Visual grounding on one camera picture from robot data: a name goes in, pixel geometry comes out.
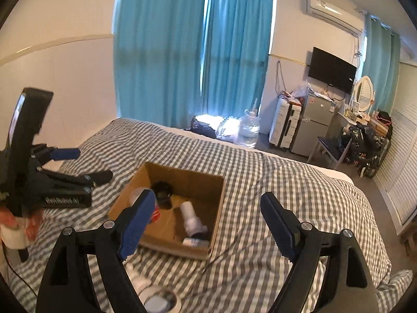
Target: plastic water bottle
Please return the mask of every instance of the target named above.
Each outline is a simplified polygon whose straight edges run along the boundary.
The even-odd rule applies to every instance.
[[[253,111],[245,110],[245,115],[240,118],[239,131],[235,144],[246,148],[255,148],[259,135],[259,118]]]

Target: black trash bag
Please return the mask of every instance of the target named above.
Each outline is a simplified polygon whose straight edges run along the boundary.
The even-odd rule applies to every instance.
[[[357,124],[349,130],[352,140],[349,159],[356,164],[361,176],[373,177],[381,166],[383,147],[386,147],[389,140],[386,141],[367,125]]]
[[[342,135],[337,139],[337,148],[339,149],[340,155],[342,155],[343,152],[345,151],[347,145],[349,144],[349,141],[350,141],[350,135],[346,134],[345,132],[343,132]],[[348,151],[344,160],[344,162],[347,164],[353,161],[350,156],[350,152],[351,150]]]
[[[364,176],[368,178],[373,178],[375,176],[375,174],[378,172],[378,169],[381,167],[382,162],[387,156],[387,153],[390,147],[391,147],[391,140],[388,140],[387,138],[383,138],[383,144],[382,144],[382,149],[380,151],[380,154],[378,154],[378,156],[374,160],[374,166],[372,168],[367,168],[364,171],[364,174],[363,174]]]
[[[198,121],[195,116],[191,120],[190,128],[186,130],[207,136],[208,138],[216,139],[216,131],[211,128],[208,123]]]

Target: gray floor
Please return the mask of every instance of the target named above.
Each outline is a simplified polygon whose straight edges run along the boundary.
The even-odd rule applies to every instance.
[[[297,160],[301,162],[307,162],[307,157],[293,154],[289,151],[281,151],[270,145],[268,142],[268,136],[265,134],[259,134],[256,149],[260,151],[269,152],[279,155],[287,159]],[[314,165],[327,168],[327,161],[322,156],[316,157],[312,161]],[[375,220],[377,222],[379,231],[387,249],[388,257],[391,260],[393,271],[392,274],[401,269],[411,269],[414,274],[417,273],[417,258],[410,258],[407,256],[405,246],[401,243],[400,237],[397,236],[394,228],[393,221],[389,215],[388,208],[379,192],[377,185],[373,180],[369,178],[360,178],[357,170],[354,166],[342,164],[339,169],[340,172],[347,174],[366,197],[374,211]]]

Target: gray checkered bed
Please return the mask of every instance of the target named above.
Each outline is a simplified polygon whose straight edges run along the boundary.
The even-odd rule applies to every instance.
[[[128,119],[113,121],[80,149],[81,157],[65,163],[62,172],[79,174],[109,168],[114,178],[94,190],[91,208],[45,211],[30,259],[17,267],[36,292],[60,231],[69,225],[76,230],[101,225],[120,190],[145,161],[222,175],[226,180],[217,241],[207,262],[146,248],[139,248],[131,259],[145,277],[180,295],[182,312],[267,312],[272,305],[291,263],[281,257],[260,213],[259,200],[266,191],[276,194],[300,221],[309,221],[319,230],[339,233],[349,228],[355,233],[377,288],[380,312],[389,312],[412,280],[412,272],[407,270],[390,277],[391,263],[364,194],[308,165],[186,138]],[[97,261],[95,257],[89,261],[97,297],[102,310],[107,311]],[[314,308],[324,271],[324,261],[320,260],[305,312]],[[35,310],[35,298],[21,281],[12,277],[10,287],[26,309]]]

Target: oval mirror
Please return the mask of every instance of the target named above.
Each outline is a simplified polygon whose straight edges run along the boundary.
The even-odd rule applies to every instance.
[[[359,103],[359,111],[366,112],[374,100],[374,87],[368,76],[363,76],[353,88],[353,99]]]

